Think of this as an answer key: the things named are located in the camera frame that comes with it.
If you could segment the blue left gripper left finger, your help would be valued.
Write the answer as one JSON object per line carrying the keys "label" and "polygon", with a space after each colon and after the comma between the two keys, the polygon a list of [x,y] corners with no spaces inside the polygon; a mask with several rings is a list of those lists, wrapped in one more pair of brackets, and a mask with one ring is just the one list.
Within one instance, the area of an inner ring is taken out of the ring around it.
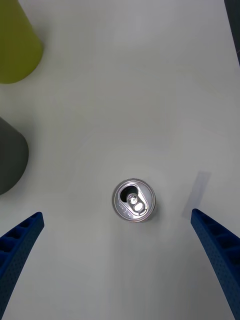
{"label": "blue left gripper left finger", "polygon": [[43,214],[36,212],[0,238],[0,319],[44,226]]}

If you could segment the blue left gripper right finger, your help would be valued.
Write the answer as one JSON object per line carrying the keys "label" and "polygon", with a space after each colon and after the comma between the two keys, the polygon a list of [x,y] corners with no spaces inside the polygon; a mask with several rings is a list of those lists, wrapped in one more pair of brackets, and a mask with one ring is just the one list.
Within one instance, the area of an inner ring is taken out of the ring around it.
{"label": "blue left gripper right finger", "polygon": [[198,209],[191,212],[195,230],[236,320],[240,319],[240,238]]}

